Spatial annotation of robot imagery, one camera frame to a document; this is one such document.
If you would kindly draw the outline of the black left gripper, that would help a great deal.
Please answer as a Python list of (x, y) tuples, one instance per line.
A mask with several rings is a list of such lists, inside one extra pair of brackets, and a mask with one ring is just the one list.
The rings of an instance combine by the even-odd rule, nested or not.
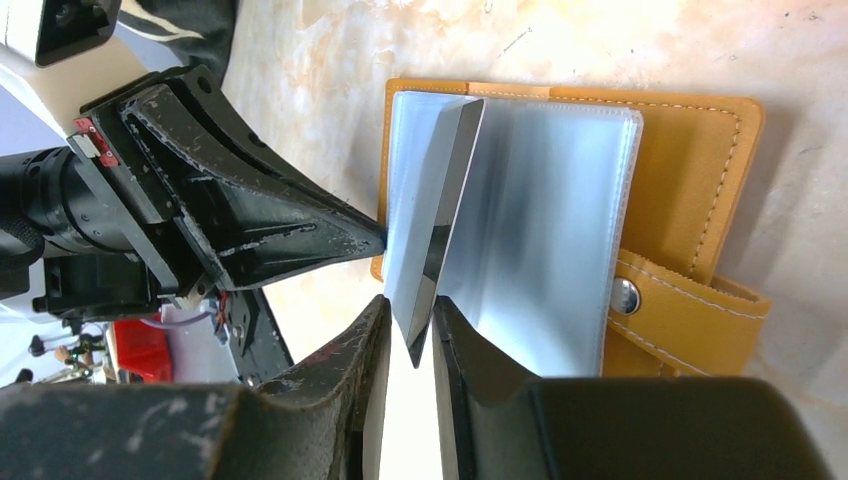
[[(1, 295), (129, 318), (378, 256), (385, 232), (263, 144), (200, 64), (95, 81), (32, 70), (66, 145), (1, 162)], [(34, 263), (43, 266), (35, 294)]]

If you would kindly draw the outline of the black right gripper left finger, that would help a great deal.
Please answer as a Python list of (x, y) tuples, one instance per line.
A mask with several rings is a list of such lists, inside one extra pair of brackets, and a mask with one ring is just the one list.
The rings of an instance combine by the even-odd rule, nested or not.
[(19, 383), (1, 391), (5, 479), (361, 479), (391, 336), (376, 296), (281, 375), (239, 384)]

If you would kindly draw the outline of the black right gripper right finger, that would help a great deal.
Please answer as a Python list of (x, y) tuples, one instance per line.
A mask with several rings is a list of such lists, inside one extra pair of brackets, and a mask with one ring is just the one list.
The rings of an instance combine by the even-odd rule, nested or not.
[(433, 310), (448, 479), (828, 479), (799, 415), (740, 377), (542, 378)]

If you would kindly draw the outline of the tan leather card holder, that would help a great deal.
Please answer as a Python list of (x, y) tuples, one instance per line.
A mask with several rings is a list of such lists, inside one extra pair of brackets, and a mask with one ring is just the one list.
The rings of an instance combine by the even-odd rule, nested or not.
[(738, 375), (771, 304), (717, 277), (763, 124), (753, 99), (458, 80), (392, 78), (385, 104), (403, 91), (472, 94), (623, 106), (644, 119), (616, 272), (640, 296), (632, 313), (611, 311), (607, 376)]

